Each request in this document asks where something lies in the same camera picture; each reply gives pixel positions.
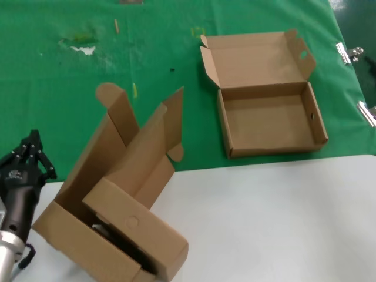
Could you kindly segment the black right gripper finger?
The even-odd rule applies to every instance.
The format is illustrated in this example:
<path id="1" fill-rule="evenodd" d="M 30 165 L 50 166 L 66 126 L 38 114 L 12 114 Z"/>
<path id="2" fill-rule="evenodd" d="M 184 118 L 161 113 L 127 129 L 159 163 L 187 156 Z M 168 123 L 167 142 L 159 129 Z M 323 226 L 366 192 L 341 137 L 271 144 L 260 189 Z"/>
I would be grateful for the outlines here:
<path id="1" fill-rule="evenodd" d="M 365 57 L 365 61 L 368 63 L 368 66 L 369 66 L 369 73 L 370 73 L 372 76 L 376 76 L 376 62 L 375 62 L 375 60 L 373 60 L 373 59 L 370 58 L 369 56 L 366 56 L 366 57 Z"/>

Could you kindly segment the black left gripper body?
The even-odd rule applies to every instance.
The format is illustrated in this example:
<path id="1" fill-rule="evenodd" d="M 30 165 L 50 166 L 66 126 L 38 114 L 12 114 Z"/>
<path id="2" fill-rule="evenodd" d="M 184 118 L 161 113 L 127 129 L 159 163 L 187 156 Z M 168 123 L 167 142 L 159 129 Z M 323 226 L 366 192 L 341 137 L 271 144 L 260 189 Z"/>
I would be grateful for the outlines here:
<path id="1" fill-rule="evenodd" d="M 28 164 L 11 164 L 1 168 L 1 200 L 6 215 L 1 230 L 26 240 L 31 230 L 41 189 L 42 171 Z"/>

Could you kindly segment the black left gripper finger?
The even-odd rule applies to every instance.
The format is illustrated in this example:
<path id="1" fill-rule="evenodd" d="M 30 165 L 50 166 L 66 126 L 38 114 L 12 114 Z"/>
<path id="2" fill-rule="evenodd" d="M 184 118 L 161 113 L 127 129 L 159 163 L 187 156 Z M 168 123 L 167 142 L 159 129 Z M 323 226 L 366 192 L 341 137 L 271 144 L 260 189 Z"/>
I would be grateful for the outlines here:
<path id="1" fill-rule="evenodd" d="M 41 175 L 41 179 L 43 181 L 47 181 L 48 179 L 57 179 L 56 170 L 53 164 L 43 152 L 43 145 L 38 130 L 31 131 L 31 140 L 31 155 L 33 156 L 33 161 L 31 161 L 31 163 L 36 167 L 38 167 L 38 163 L 41 163 L 45 169 L 45 172 Z"/>
<path id="2" fill-rule="evenodd" d="M 7 165 L 26 163 L 30 155 L 35 153 L 36 130 L 31 130 L 29 136 L 23 138 L 20 144 L 1 158 L 1 168 Z"/>

